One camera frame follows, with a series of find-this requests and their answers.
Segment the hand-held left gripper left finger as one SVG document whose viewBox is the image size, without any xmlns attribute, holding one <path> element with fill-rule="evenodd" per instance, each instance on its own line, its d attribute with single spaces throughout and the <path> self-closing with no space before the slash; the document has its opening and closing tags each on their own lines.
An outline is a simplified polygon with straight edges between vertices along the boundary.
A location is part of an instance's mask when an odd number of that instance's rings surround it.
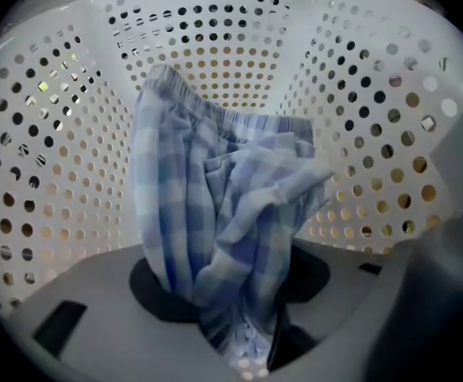
<svg viewBox="0 0 463 382">
<path fill-rule="evenodd" d="M 161 288 L 133 246 L 79 261 L 7 325 L 61 381 L 237 381 L 198 322 L 198 309 Z"/>
</svg>

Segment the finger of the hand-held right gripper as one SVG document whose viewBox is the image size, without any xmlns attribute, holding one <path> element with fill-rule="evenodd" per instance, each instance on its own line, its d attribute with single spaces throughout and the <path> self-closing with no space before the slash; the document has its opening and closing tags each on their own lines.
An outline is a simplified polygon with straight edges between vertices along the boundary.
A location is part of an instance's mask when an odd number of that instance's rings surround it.
<svg viewBox="0 0 463 382">
<path fill-rule="evenodd" d="M 414 240 L 368 381 L 463 381 L 463 116 L 434 151 L 456 206 Z"/>
</svg>

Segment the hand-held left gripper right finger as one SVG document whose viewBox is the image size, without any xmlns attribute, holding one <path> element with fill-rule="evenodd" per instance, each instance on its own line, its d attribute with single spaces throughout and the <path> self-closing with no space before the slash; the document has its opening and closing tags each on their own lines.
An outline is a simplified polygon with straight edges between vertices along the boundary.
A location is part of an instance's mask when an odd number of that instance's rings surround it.
<svg viewBox="0 0 463 382">
<path fill-rule="evenodd" d="M 399 249 L 377 255 L 292 243 L 270 370 L 365 373 L 396 291 Z"/>
</svg>

